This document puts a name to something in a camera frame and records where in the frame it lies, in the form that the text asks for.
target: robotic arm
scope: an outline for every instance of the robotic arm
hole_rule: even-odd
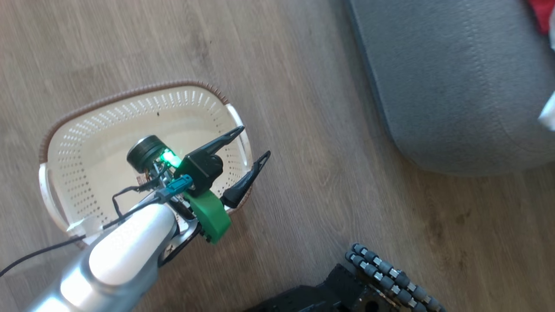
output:
[[[266,152],[221,198],[210,191],[223,172],[215,153],[244,127],[216,138],[179,159],[151,135],[128,153],[127,161],[144,173],[151,189],[140,203],[115,221],[82,251],[28,308],[28,311],[130,311],[154,285],[158,269],[195,236],[215,244],[231,224],[225,207],[235,209],[270,158]]]

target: gray ottoman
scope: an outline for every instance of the gray ottoman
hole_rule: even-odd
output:
[[[555,52],[523,0],[349,0],[376,103],[425,170],[500,174],[555,159],[537,117]]]

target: green bracket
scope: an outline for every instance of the green bracket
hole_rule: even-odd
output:
[[[203,226],[204,237],[212,244],[216,244],[231,225],[231,219],[225,212],[221,200],[211,191],[204,192],[198,197],[192,197],[185,192],[183,197],[191,203],[196,218]]]

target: blue connector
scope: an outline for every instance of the blue connector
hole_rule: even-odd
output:
[[[193,185],[193,179],[186,174],[173,180],[165,188],[157,190],[154,196],[160,198],[160,204],[167,203],[170,198],[183,193],[186,189],[190,188],[191,185]]]

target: basket handle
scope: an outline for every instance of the basket handle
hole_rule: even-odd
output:
[[[41,185],[42,200],[46,206],[46,210],[56,225],[63,231],[67,231],[69,225],[64,221],[59,210],[56,208],[54,197],[50,190],[50,182],[48,180],[48,168],[46,163],[42,163],[38,169],[38,181]]]
[[[233,121],[235,122],[235,125],[237,127],[240,125],[244,125],[243,121],[239,117],[239,114],[237,114],[237,110],[235,110],[235,107],[233,107],[233,105],[226,104],[225,107],[228,109],[228,112],[233,118]],[[239,139],[241,140],[241,144],[239,144],[239,152],[241,153],[243,161],[245,162],[245,166],[250,168],[253,165],[253,153],[250,149],[249,138],[246,136],[245,131],[239,134]]]

